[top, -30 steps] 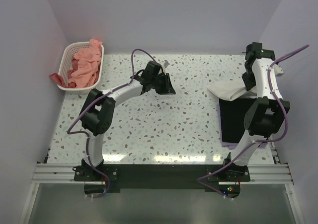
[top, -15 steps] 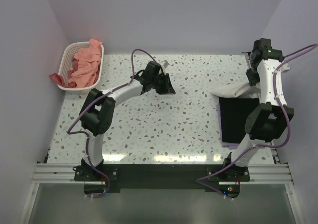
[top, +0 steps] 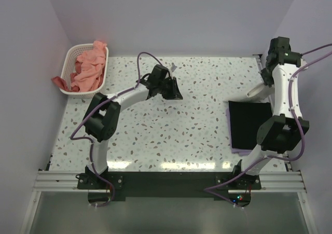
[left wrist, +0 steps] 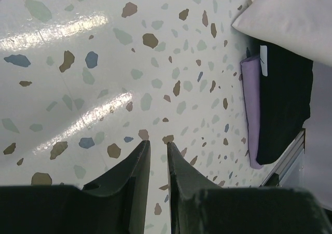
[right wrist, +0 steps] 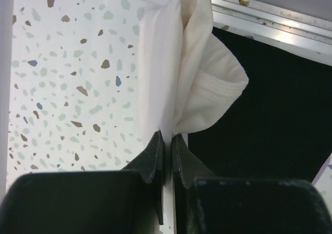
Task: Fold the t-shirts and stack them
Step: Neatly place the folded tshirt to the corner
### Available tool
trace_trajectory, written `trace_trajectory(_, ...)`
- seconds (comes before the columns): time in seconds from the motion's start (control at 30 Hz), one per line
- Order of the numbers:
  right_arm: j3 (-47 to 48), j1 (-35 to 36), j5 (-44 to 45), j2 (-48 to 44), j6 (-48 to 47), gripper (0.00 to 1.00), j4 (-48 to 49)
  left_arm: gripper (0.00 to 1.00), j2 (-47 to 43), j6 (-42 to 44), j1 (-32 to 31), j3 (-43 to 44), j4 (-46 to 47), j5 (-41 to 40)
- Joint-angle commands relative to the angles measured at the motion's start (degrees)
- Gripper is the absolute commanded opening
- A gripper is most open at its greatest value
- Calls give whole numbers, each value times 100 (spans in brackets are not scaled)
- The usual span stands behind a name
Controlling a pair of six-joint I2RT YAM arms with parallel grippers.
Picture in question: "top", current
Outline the white t-shirt red print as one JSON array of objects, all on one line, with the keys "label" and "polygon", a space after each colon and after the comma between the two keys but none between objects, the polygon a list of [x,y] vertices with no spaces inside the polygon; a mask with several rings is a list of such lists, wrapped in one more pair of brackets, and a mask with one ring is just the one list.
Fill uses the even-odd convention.
[{"label": "white t-shirt red print", "polygon": [[265,84],[260,84],[260,85],[255,86],[250,91],[248,91],[245,94],[243,101],[244,102],[258,102],[258,101],[266,99],[273,93],[274,93],[274,86],[269,87]]}]

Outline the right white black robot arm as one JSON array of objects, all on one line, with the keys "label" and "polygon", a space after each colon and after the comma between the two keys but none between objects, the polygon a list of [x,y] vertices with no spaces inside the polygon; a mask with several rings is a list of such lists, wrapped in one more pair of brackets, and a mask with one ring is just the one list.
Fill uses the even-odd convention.
[{"label": "right white black robot arm", "polygon": [[274,95],[272,116],[259,126],[256,146],[233,169],[231,183],[242,189],[254,181],[271,159],[283,160],[282,154],[293,150],[298,143],[305,145],[304,136],[309,122],[304,120],[298,101],[298,74],[302,58],[293,52],[289,38],[277,37],[270,42],[265,68],[260,72],[262,82],[233,102],[254,103]]}]

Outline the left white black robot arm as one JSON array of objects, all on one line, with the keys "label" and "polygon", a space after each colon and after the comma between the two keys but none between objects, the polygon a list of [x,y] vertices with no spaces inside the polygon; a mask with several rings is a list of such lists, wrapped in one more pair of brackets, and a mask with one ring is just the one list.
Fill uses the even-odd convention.
[{"label": "left white black robot arm", "polygon": [[136,88],[129,88],[123,92],[104,95],[97,93],[85,114],[88,117],[84,123],[85,131],[91,138],[89,162],[85,174],[95,188],[103,188],[107,184],[106,171],[107,148],[109,139],[115,134],[120,113],[136,103],[143,102],[160,94],[165,100],[182,100],[176,77],[171,68],[157,64],[151,73],[139,80]]}]

